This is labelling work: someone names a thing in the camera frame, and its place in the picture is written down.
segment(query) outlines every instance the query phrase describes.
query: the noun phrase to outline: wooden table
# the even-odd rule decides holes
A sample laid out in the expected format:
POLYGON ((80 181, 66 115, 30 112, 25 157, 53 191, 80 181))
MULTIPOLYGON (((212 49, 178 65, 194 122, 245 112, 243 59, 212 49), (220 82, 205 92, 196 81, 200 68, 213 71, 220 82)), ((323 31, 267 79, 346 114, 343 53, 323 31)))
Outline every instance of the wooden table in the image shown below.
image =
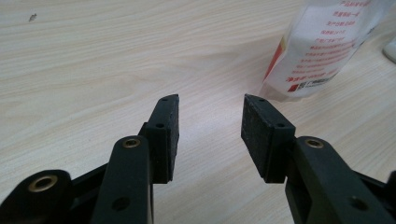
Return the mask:
MULTIPOLYGON (((156 223, 292 223, 284 185, 259 177, 240 127, 244 94, 258 93, 302 3, 2 1, 0 201, 36 172, 76 178, 106 163, 178 93, 175 176, 154 188, 156 223)), ((297 136, 381 181, 396 170, 396 65, 381 53, 395 21, 393 7, 324 91, 273 102, 297 136)))

